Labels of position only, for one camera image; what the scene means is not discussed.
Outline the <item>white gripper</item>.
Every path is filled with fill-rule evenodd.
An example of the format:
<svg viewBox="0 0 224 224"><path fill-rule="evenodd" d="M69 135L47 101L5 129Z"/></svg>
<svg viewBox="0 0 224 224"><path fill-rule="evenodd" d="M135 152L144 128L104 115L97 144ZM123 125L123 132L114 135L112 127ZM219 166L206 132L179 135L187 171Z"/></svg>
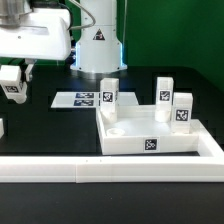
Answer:
<svg viewBox="0 0 224 224"><path fill-rule="evenodd" d="M25 80L32 80L35 59L65 60L71 51L66 9L35 8L19 27L0 27L0 57L25 58Z"/></svg>

